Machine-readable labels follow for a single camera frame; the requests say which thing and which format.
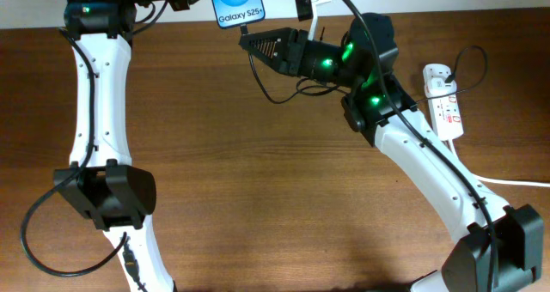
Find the blue screen smartphone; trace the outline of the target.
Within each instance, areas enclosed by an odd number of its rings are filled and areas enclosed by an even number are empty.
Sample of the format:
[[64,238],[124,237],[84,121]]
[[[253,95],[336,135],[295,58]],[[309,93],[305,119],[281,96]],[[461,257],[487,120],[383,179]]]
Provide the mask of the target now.
[[263,21],[266,17],[263,0],[211,0],[217,25],[221,29]]

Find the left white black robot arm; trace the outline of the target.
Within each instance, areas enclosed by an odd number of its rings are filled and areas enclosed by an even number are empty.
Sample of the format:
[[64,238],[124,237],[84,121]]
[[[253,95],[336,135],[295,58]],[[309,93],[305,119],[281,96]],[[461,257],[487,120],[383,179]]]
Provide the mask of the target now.
[[77,66],[77,121],[70,166],[55,171],[54,181],[112,243],[132,291],[177,289],[153,229],[155,178],[132,165],[125,125],[137,8],[156,1],[181,11],[198,0],[67,0],[64,11]]

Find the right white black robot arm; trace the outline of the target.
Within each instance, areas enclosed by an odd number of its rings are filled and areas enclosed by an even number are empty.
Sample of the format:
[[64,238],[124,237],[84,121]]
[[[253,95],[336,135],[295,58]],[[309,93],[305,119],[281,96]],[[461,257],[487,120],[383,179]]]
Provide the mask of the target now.
[[339,45],[284,27],[243,33],[241,48],[279,74],[347,87],[350,127],[390,158],[442,219],[454,249],[442,268],[405,291],[518,291],[541,278],[544,222],[512,207],[449,151],[394,75],[398,55],[386,15],[355,19]]

